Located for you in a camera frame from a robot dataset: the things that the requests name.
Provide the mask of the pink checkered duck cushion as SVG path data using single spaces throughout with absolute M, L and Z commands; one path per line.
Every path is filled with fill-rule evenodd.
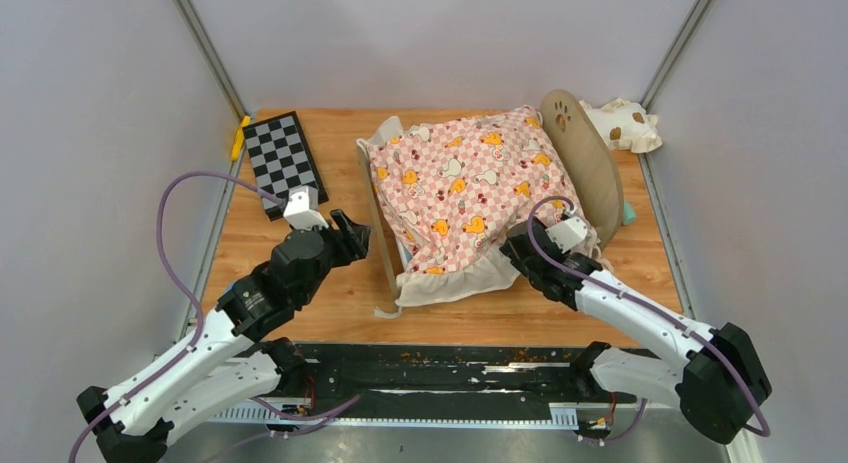
M 531 106 L 408 128 L 392 116 L 357 140 L 376 206 L 408 254 L 394 278 L 398 309 L 510 288 L 519 273 L 499 248 L 545 197 L 554 200 L 535 213 L 544 224 L 589 219 L 546 122 Z

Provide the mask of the wooden pet bed striped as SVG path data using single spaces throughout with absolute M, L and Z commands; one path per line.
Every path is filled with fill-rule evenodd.
M 600 257 L 603 249 L 610 243 L 622 223 L 624 196 L 616 161 L 595 130 L 580 102 L 570 92 L 553 90 L 543 98 L 540 105 L 531 107 L 542 112 L 547 121 L 543 126 L 544 129 L 552 136 L 558 152 L 563 154 L 566 168 L 575 171 L 579 196 L 588 201 L 589 219 L 585 222 L 589 226 L 589 236 L 584 244 L 578 247 L 578 250 L 593 257 Z M 502 112 L 506 111 L 468 113 L 457 118 Z M 424 121 L 407 125 L 401 121 L 405 128 L 422 123 L 440 122 Z M 536 216 L 537 210 L 545 204 L 553 202 L 553 200 L 552 197 L 545 197 L 540 200 L 534 205 L 533 211 L 529 213 L 528 217 L 530 215 Z M 388 227 L 376 206 L 373 191 L 372 211 L 376 222 Z M 397 244 L 403 260 L 400 267 L 388 266 L 386 269 L 393 295 L 394 278 L 403 270 L 408 254 L 395 241 L 392 232 L 390 239 Z

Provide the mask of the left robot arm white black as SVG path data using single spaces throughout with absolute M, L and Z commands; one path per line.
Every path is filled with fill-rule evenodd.
M 310 212 L 268 261 L 236 280 L 203 321 L 159 359 L 125 382 L 92 386 L 77 397 L 107 462 L 157 462 L 210 417 L 306 383 L 294 344 L 266 336 L 308 305 L 330 271 L 367 257 L 372 229 L 334 210 Z

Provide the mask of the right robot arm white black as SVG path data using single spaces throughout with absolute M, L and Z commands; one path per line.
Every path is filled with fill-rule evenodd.
M 769 435 L 761 406 L 772 386 L 749 334 L 669 310 L 624 284 L 596 260 L 573 251 L 568 221 L 546 227 L 537 218 L 513 226 L 500 251 L 545 298 L 626 333 L 649 356 L 594 342 L 571 373 L 584 400 L 626 393 L 680 410 L 701 435 L 731 443 L 741 431 Z

